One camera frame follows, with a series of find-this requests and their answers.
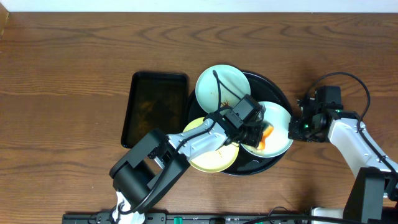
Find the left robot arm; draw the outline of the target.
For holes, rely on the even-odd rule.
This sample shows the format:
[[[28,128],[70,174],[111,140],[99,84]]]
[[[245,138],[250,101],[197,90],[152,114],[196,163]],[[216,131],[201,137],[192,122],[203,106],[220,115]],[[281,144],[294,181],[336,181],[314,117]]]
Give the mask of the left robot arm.
[[[118,202],[116,222],[139,223],[190,167],[190,161],[232,142],[259,144],[263,112],[241,116],[228,110],[208,114],[196,128],[178,134],[147,133],[111,168]]]

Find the yellow plate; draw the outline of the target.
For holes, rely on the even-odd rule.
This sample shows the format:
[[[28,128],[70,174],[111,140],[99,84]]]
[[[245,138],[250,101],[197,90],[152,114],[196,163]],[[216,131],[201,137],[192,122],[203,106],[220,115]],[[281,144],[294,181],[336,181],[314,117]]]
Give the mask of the yellow plate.
[[[217,151],[206,152],[190,161],[190,165],[202,172],[221,172],[229,168],[239,153],[239,145],[232,143]]]

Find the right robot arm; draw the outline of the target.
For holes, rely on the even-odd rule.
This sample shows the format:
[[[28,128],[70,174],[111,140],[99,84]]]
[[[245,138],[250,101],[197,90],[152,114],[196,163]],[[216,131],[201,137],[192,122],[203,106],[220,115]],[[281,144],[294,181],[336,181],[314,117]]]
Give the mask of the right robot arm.
[[[315,208],[312,215],[361,223],[397,223],[397,208],[383,206],[385,197],[397,200],[397,163],[376,144],[355,112],[327,109],[293,117],[288,136],[299,141],[331,143],[355,177],[344,209]]]

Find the green yellow sponge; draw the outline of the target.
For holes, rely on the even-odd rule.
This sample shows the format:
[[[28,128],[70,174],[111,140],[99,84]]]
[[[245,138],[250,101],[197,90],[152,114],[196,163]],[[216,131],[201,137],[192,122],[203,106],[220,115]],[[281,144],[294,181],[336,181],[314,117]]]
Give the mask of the green yellow sponge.
[[[265,149],[265,147],[266,147],[266,139],[272,134],[273,130],[274,130],[273,125],[265,124],[264,130],[262,132],[262,139],[259,142],[257,150],[263,151]]]

